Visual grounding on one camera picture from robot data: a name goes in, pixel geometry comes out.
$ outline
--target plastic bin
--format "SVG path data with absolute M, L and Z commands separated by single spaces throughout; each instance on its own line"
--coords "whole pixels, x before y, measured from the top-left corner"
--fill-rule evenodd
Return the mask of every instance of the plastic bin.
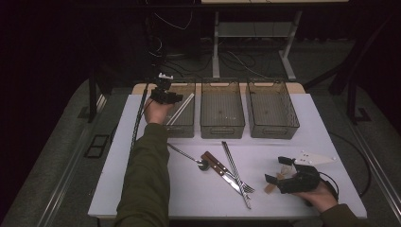
M 178 102 L 174 105 L 174 108 L 167 114 L 164 125 L 170 138 L 192 138 L 194 137 L 194 113 L 195 113 L 195 97 L 191 99 L 188 105 L 183 109 L 182 113 L 175 120 L 172 125 L 166 123 L 176 113 L 186 99 L 196 91 L 196 80 L 195 79 L 173 79 L 171 81 L 171 87 L 169 92 L 175 92 L 179 95 L 183 95 L 183 101 Z
M 252 138 L 291 139 L 300 127 L 283 79 L 248 79 L 246 97 Z
M 203 139 L 240 139 L 245 120 L 238 79 L 203 79 L 200 134 Z

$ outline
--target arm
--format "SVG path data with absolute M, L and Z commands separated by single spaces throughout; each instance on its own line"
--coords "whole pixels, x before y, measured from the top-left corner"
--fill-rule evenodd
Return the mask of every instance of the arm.
M 321 213 L 321 219 L 327 227 L 369 227 L 358 219 L 346 204 L 339 204 L 328 187 L 320 182 L 311 192 L 299 192 L 294 195 L 309 201 Z
M 114 226 L 168 226 L 169 153 L 161 124 L 172 105 L 148 100 L 145 107 L 148 124 L 132 148 Z

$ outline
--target utensil handle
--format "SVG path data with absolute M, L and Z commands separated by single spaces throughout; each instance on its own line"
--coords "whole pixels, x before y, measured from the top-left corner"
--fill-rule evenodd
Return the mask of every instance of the utensil handle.
M 218 167 L 221 168 L 224 172 L 230 172 L 212 153 L 209 151 L 204 152 L 204 155 L 207 156 L 213 163 L 215 163 Z
M 203 160 L 206 160 L 207 162 L 209 162 L 210 167 L 213 168 L 218 175 L 224 176 L 224 172 L 208 156 L 206 156 L 205 154 L 202 154 L 201 158 Z

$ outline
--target white table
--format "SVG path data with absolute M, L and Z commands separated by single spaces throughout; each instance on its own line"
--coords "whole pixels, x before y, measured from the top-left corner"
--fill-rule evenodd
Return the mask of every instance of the white table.
M 170 150 L 168 169 L 171 181 L 169 204 L 170 218 L 185 219 L 302 219 L 315 218 L 318 212 L 306 207 L 304 202 L 292 195 L 281 194 L 276 189 L 271 194 L 264 192 L 264 174 L 275 175 L 280 170 L 278 156 L 296 158 L 302 150 L 329 157 L 336 163 L 317 166 L 334 178 L 340 187 L 340 202 L 347 203 L 359 218 L 366 218 L 366 210 L 354 188 L 338 154 L 324 127 L 322 119 L 308 94 L 291 94 L 291 99 L 300 121 L 291 140 L 253 139 L 250 137 L 246 100 L 242 97 L 246 126 L 242 139 L 226 139 L 241 180 L 256 191 L 250 196 L 249 210 L 243 198 L 224 182 L 213 170 L 200 171 L 193 161 L 174 150 Z M 128 97 L 112 147 L 101 173 L 94 194 L 89 216 L 114 218 L 120 201 L 127 161 L 130 153 L 132 129 L 141 96 Z M 192 139 L 170 138 L 168 142 L 189 155 L 199 159 L 209 150 L 228 168 L 227 157 L 220 139 L 201 139 L 199 114 L 201 98 L 196 97 L 195 137 Z M 146 125 L 143 120 L 138 138 Z

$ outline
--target metal utensil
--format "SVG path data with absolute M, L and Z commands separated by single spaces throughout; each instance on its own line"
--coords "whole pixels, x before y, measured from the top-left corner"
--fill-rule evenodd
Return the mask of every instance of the metal utensil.
M 215 156 L 213 156 L 212 153 L 210 153 L 209 151 L 204 152 L 204 155 L 206 158 L 203 158 L 203 156 L 201 156 L 202 159 L 205 159 L 209 162 L 209 165 L 211 164 L 216 164 L 222 171 L 224 171 L 230 178 L 232 178 L 233 180 L 235 180 L 238 184 L 242 184 L 242 186 L 244 187 L 244 191 L 247 193 L 252 193 L 254 192 L 254 189 L 252 187 L 250 187 L 249 185 L 247 185 L 246 183 L 243 182 L 239 182 L 236 177 L 234 176 L 233 173 L 230 172 L 230 170 L 228 170 L 223 163 L 221 163 Z
M 225 141 L 221 141 L 221 144 L 223 145 L 224 150 L 225 150 L 226 155 L 227 155 L 227 158 L 230 161 L 230 166 L 231 166 L 231 169 L 234 172 L 234 176 L 236 177 L 236 180 L 241 182 L 241 179 L 239 178 L 238 172 L 236 171 L 236 167 L 235 167 L 235 164 L 234 164 L 233 157 L 231 156 L 231 152 L 228 149 L 227 143 Z M 239 184 L 239 190 L 241 191 L 242 197 L 244 198 L 244 201 L 247 204 L 247 207 L 249 209 L 251 209 L 251 204 L 250 204 L 250 201 L 249 201 L 249 198 L 248 198 L 248 194 L 244 191 L 244 187 L 243 187 L 242 183 Z
M 177 110 L 177 112 L 174 113 L 173 116 L 171 116 L 170 120 L 167 122 L 167 125 L 173 125 L 174 124 L 174 122 L 178 119 L 178 117 L 181 115 L 183 110 L 185 110 L 186 106 L 189 104 L 189 102 L 192 100 L 192 98 L 194 96 L 195 95 L 193 93 L 191 93 L 191 95 L 189 95 L 189 97 L 185 100 L 183 105 L 181 105 L 181 107 Z
M 201 158 L 202 158 L 203 160 L 207 160 L 207 161 L 209 162 L 210 167 L 213 168 L 213 169 L 216 171 L 216 173 L 217 173 L 222 179 L 224 179 L 224 181 L 226 181 L 233 189 L 235 189 L 235 191 L 236 191 L 237 193 L 239 193 L 239 195 L 242 195 L 242 194 L 241 194 L 241 190 L 239 189 L 239 185 L 238 185 L 235 181 L 233 181 L 233 180 L 230 179 L 230 177 L 228 176 L 227 172 L 225 172 L 223 169 L 221 169 L 221 168 L 220 168 L 216 163 L 214 163 L 208 156 L 206 156 L 206 154 L 202 154 Z
M 182 154 L 183 156 L 185 156 L 188 159 L 190 159 L 190 160 L 194 161 L 195 163 L 197 163 L 198 164 L 198 168 L 200 170 L 205 171 L 205 170 L 209 169 L 210 165 L 209 165 L 209 162 L 207 162 L 206 160 L 196 160 L 196 159 L 192 158 L 191 156 L 189 156 L 188 154 L 186 154 L 185 152 L 183 152 L 182 150 L 172 146 L 171 144 L 167 143 L 167 145 L 169 147 L 171 147 L 172 149 L 174 149 L 175 151 L 177 151 L 180 154 Z

